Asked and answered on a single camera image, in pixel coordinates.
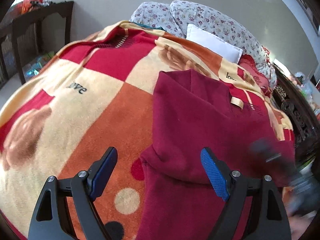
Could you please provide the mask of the maroon knit sweater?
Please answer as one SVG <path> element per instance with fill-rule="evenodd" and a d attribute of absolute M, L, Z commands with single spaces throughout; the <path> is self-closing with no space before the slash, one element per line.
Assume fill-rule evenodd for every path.
<path fill-rule="evenodd" d="M 238 107 L 229 88 L 194 70 L 160 72 L 153 93 L 152 145 L 141 153 L 145 198 L 138 239 L 206 239 L 224 201 L 203 169 L 200 153 L 209 147 L 229 168 L 278 187 L 288 177 L 267 164 L 251 144 L 259 139 L 294 162 L 291 140 L 280 141 L 263 104 Z"/>

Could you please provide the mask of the carved dark wooden headboard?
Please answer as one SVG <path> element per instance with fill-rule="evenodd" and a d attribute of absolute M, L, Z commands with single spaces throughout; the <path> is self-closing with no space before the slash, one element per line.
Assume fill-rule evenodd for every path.
<path fill-rule="evenodd" d="M 277 85 L 273 91 L 276 106 L 293 126 L 296 163 L 312 161 L 319 151 L 319 122 L 310 105 L 283 72 L 275 66 Z"/>

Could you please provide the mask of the orange red patterned blanket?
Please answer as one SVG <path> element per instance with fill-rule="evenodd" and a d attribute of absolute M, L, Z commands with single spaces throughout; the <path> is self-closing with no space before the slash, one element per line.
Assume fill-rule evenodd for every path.
<path fill-rule="evenodd" d="M 160 72 L 187 70 L 225 84 L 238 107 L 259 101 L 278 140 L 294 141 L 287 115 L 240 65 L 165 31 L 118 22 L 63 47 L 1 109 L 1 215 L 16 236 L 27 238 L 49 176 L 72 177 L 113 146 L 118 163 L 95 206 L 114 238 L 138 239 L 153 93 Z"/>

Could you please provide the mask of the red embroidered pillow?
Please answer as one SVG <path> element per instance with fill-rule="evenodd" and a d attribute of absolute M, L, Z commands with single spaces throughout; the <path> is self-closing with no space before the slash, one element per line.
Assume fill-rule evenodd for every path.
<path fill-rule="evenodd" d="M 255 83 L 261 88 L 263 93 L 270 98 L 272 90 L 270 89 L 269 81 L 264 74 L 257 70 L 253 57 L 248 54 L 242 55 L 238 65 L 240 65 L 253 76 Z"/>

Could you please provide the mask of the white pillow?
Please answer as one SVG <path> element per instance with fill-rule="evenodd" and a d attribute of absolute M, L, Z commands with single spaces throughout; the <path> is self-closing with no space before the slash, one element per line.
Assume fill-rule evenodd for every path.
<path fill-rule="evenodd" d="M 238 64 L 242 56 L 243 50 L 241 48 L 231 45 L 218 36 L 204 31 L 193 24 L 188 24 L 187 26 L 186 39 L 219 54 L 231 63 Z"/>

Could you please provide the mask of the dark wooden side table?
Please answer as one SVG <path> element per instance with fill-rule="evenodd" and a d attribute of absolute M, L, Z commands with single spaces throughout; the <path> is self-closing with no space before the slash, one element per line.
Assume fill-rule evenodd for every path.
<path fill-rule="evenodd" d="M 14 54 L 16 69 L 20 78 L 21 84 L 25 84 L 25 77 L 21 65 L 21 57 L 18 49 L 18 38 L 26 33 L 29 26 L 35 25 L 35 40 L 39 53 L 42 52 L 42 21 L 52 15 L 59 14 L 61 18 L 65 18 L 65 44 L 71 41 L 71 23 L 73 12 L 73 1 L 65 1 L 61 3 L 52 3 L 49 6 L 41 7 L 39 9 L 27 12 L 17 18 L 13 19 L 7 25 L 1 27 L 1 42 L 5 37 L 11 35 L 11 44 Z"/>

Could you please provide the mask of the floral quilt bundle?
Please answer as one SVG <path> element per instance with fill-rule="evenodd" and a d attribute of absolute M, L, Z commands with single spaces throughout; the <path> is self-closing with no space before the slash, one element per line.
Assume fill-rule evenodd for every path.
<path fill-rule="evenodd" d="M 143 2 L 132 13 L 130 21 L 152 28 L 161 28 L 177 37 L 187 36 L 187 26 L 193 24 L 241 48 L 244 55 L 253 58 L 255 66 L 274 89 L 277 75 L 269 62 L 268 50 L 247 28 L 216 9 L 195 2 L 174 0 L 170 4 Z"/>

